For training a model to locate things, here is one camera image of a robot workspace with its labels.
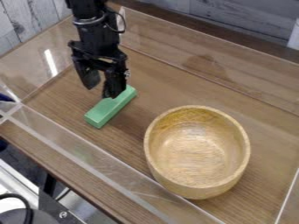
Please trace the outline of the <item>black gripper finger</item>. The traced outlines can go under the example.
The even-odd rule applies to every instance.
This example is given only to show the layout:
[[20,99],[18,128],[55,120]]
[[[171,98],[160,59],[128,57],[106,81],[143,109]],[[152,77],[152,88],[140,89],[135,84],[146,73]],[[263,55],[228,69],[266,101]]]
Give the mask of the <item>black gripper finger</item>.
[[103,87],[103,97],[115,99],[126,90],[127,90],[126,75],[114,69],[107,70],[104,87]]
[[92,89],[100,83],[99,70],[94,60],[72,58],[74,66],[86,89]]

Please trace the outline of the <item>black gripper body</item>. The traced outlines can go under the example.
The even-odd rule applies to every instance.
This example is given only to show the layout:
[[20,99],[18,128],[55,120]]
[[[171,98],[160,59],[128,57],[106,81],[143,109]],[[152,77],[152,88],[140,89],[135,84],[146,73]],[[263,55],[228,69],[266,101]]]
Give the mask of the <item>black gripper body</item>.
[[72,58],[94,60],[98,71],[114,69],[127,77],[127,55],[119,49],[120,33],[115,18],[91,18],[72,21],[79,40],[68,43]]

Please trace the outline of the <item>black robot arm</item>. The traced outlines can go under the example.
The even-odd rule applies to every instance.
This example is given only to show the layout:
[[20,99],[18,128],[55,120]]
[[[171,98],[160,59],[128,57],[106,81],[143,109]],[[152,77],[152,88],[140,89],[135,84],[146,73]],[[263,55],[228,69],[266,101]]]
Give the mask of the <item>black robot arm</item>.
[[72,23],[79,40],[71,40],[71,58],[80,81],[87,89],[100,83],[104,73],[103,98],[118,98],[127,90],[127,55],[119,49],[120,35],[118,17],[108,7],[108,0],[66,0],[71,9]]

